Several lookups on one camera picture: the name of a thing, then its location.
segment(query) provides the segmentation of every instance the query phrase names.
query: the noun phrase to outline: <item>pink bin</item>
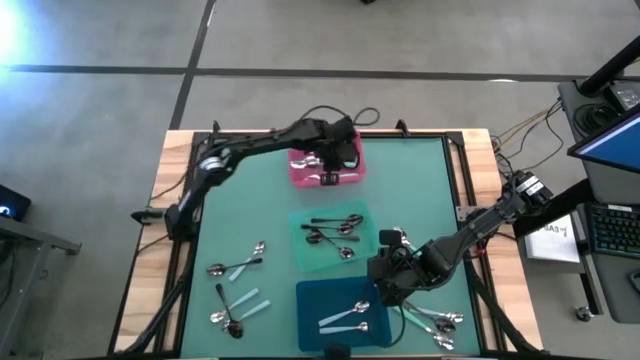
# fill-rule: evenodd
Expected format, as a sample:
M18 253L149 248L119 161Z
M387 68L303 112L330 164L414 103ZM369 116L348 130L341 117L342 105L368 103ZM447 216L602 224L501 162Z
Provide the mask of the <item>pink bin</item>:
M364 178L367 172L367 167L364 164L364 152L362 151L362 140L360 139L360 132L356 135L356 148L360 154L360 164L357 169L342 169L338 172L340 176L340 182L338 185L355 183ZM324 173L322 166L315 168L294 169L291 167L292 161L304 160L305 153L300 150L289 150L289 161L287 166L289 167L289 177L293 185L299 188L322 186L320 185L320 174Z

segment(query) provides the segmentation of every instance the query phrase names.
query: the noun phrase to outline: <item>silver spoon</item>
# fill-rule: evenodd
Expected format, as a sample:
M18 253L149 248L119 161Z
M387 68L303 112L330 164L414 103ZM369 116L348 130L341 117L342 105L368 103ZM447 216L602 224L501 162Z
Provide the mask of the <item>silver spoon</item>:
M253 254L251 256L249 256L249 258L247 258L247 260L245 262L249 262L251 260L253 260L253 258L255 258L256 256L262 254L265 250L267 246L267 243L265 241L260 241L256 244L255 249L253 250ZM244 268L247 267L246 265L242 265L240 266L236 271L233 272L233 274L231 274L231 276L229 276L229 281L234 281L235 279L238 278L238 276L240 276L240 274L242 273L242 271L244 270Z
M320 328L320 334L335 334L343 331L360 330L362 332L369 331L369 324L366 321L361 322L358 326L338 326L332 328Z
M345 316L347 316L347 315L349 315L351 313L354 313L354 312L362 314L363 312L365 312L365 311L367 311L369 309L369 306L370 306L370 304L369 304L368 301L364 301L364 300L363 301L358 301L352 309L349 309L347 311L343 311L343 312L335 314L335 315L331 315L331 316L329 316L327 318L324 318L324 319L318 321L318 326L319 327L323 327L325 325L329 325L332 322L334 322L336 320L339 320L339 319L342 319L343 317L345 317Z
M334 240L348 240L348 241L360 241L359 236L351 235L351 236L325 236L323 233L317 230L313 230L311 234L307 235L305 238L309 244L319 244L322 240L325 239L334 239Z
M304 229L304 230L330 229L330 230L337 231L338 234L340 234L340 235L349 235L349 234L351 234L353 232L353 226L349 225L349 224L341 224L337 228L330 227L330 226L317 226L317 225L302 224L302 225L300 225L300 228Z
M312 223L319 223L319 222L334 222L334 221L342 221L345 224L351 225L351 226L356 226L356 225L360 225L362 223L362 221L364 220L364 216L360 215L360 214L351 214L349 216L347 216L346 219L324 219L324 218L312 218L311 222Z
M293 160L289 164L294 169L314 168L322 165L322 160L314 155L305 156L302 160Z
M393 310L395 310L398 314L400 313L400 308L397 306L393 307ZM447 335L439 332L439 331L434 331L431 330L430 327L428 327L427 325L425 325L422 321L420 321L420 319L418 319L417 317L415 317L413 314L411 314L408 311L404 312L404 317L405 319L409 320L410 322L416 324L419 328L421 328L422 330L428 332L431 337L433 338L433 341L435 341L436 344L438 344L438 346L447 349L447 350L453 350L453 339L449 338Z
M245 301L251 299L252 297L258 295L258 292L260 292L260 290L258 290L258 288L255 288L251 291L249 291L248 293L246 293L243 297L241 297L240 299L236 300L236 302L234 302L233 304L231 304L231 306L229 306L229 310L233 309L236 306L242 305ZM227 316L227 310L221 310L218 312L214 312L213 314L211 314L211 317L209 318L211 320L212 323L217 323L222 321L225 317Z
M436 317L434 315L425 314L407 300L404 301L404 306L409 311L414 311L428 317L431 321L433 321L433 324L436 326L436 328L445 334L451 334L456 331L456 326L451 320L446 317Z
M243 262L241 264L235 264L235 265L229 265L229 266L225 266L223 264L213 264L207 268L207 273L211 276L220 276L224 274L227 270L232 269L234 267L243 266L243 265L260 264L261 262L262 262L262 258L257 258L251 261Z
M338 248L338 253L340 254L340 257L341 257L343 260L351 259L351 258L356 254L356 252L355 252L355 251L353 251L353 249L352 249L352 248L348 248L348 247L345 247L345 246L338 246L338 245L336 245L336 243L334 243L334 242L333 242L333 240L331 240L331 239L329 239L329 238L327 238L327 237L325 238L325 240L327 240L327 241L328 241L328 242L330 242L333 246L335 246L336 248Z

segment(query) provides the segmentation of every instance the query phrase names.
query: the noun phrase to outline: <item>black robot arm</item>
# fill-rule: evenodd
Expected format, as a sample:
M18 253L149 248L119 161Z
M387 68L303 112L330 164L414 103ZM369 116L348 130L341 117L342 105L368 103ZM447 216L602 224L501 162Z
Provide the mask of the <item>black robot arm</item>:
M345 164L348 163L358 166L359 154L353 142L355 136L354 123L348 117L333 124L325 120L300 119L286 129L208 144L208 149L194 164L189 190L179 204L171 205L165 212L169 238L180 241L195 234L194 213L205 195L229 178L242 159L290 148L314 152L326 172L321 176L321 182L335 185L339 177L334 172L347 167Z
M492 237L501 225L544 208L551 196L532 173L516 171L496 204L470 214L453 235L430 240L411 252L402 245L398 231L381 231L380 242L386 247L369 259L368 276L378 285L385 306L401 305L416 290L446 284L467 249Z

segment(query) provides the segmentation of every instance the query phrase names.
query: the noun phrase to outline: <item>concrete floor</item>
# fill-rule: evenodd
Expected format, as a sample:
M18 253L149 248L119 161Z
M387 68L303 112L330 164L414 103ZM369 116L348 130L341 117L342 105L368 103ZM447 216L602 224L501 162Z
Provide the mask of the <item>concrete floor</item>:
M0 62L187 65L205 0L9 2L19 19ZM0 12L5 7L0 2ZM200 67L589 74L638 35L633 0L218 0ZM640 73L634 68L631 73ZM47 359L104 355L182 76L0 73L0 181L34 201L28 221L83 242L55 255L29 311L21 349ZM283 127L307 108L376 106L389 127L485 127L500 133L550 106L555 83L196 77L183 129ZM572 143L561 113L554 129ZM556 141L530 135L515 167ZM536 170L555 192L581 163L557 155ZM525 262L545 348L637 358L639 326L588 324L577 275Z

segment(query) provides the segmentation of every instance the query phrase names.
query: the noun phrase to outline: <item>keyboard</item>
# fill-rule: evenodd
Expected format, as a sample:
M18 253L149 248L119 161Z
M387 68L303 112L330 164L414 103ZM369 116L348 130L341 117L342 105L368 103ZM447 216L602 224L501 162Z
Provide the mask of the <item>keyboard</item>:
M595 252L640 258L640 209L590 204L586 207Z

